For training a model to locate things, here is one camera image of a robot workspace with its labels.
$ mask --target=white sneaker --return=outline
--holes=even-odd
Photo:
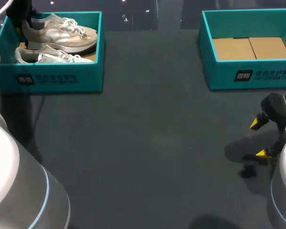
[[[58,63],[58,62],[93,62],[82,58],[80,55],[68,54],[62,50],[56,50],[46,45],[41,50],[28,50],[18,47],[15,51],[15,63]]]
[[[82,52],[97,42],[97,31],[77,25],[74,19],[51,14],[44,19],[31,19],[31,28],[26,20],[22,32],[28,39],[28,49],[39,50],[45,45],[68,53]]]

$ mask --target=cable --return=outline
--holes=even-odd
[[[10,5],[13,3],[13,1],[14,1],[14,0],[9,0],[9,1],[0,9],[0,15],[3,14],[8,7],[10,7]]]

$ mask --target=shoe sole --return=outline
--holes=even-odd
[[[28,49],[30,50],[40,50],[42,49],[44,46],[48,45],[54,49],[59,49],[59,50],[63,50],[67,53],[77,53],[77,52],[82,52],[85,51],[86,49],[91,48],[92,46],[94,46],[96,44],[96,42],[86,45],[86,46],[82,46],[82,47],[66,47],[60,44],[54,44],[54,43],[38,43],[38,42],[28,42]]]

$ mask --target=open box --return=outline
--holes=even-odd
[[[209,89],[286,87],[286,9],[203,11],[198,42]]]
[[[47,17],[51,13],[42,13]],[[105,38],[101,12],[56,12],[75,19],[79,25],[95,29],[95,53],[84,63],[14,63],[21,40],[9,18],[0,31],[0,90],[3,93],[101,92]]]

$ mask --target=cardboard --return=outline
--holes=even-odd
[[[23,49],[27,49],[27,47],[25,46],[25,43],[24,42],[21,42],[19,44],[19,47],[23,48]],[[87,55],[81,55],[82,58],[86,58],[86,59],[89,59],[91,61],[94,61],[95,62],[95,57],[96,57],[96,52],[94,53],[89,53]]]
[[[217,58],[227,60],[254,60],[255,55],[248,38],[213,39]]]
[[[286,59],[286,46],[280,37],[250,37],[257,59]]]

